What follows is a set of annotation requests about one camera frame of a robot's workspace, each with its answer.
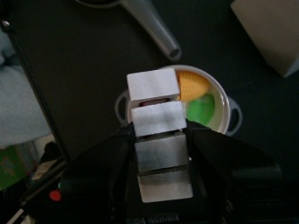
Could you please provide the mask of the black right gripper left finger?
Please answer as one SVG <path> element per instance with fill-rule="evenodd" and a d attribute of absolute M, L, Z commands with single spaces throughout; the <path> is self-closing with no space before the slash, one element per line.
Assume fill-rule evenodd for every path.
<path fill-rule="evenodd" d="M 127 170 L 137 140 L 130 123 L 85 151 L 62 177 L 62 224 L 115 224 L 123 216 Z"/>

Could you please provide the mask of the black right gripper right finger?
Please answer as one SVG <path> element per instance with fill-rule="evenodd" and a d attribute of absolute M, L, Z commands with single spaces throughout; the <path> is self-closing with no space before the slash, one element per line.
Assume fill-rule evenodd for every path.
<path fill-rule="evenodd" d="M 281 167 L 260 148 L 197 122 L 185 129 L 216 224 L 274 224 L 284 205 Z"/>

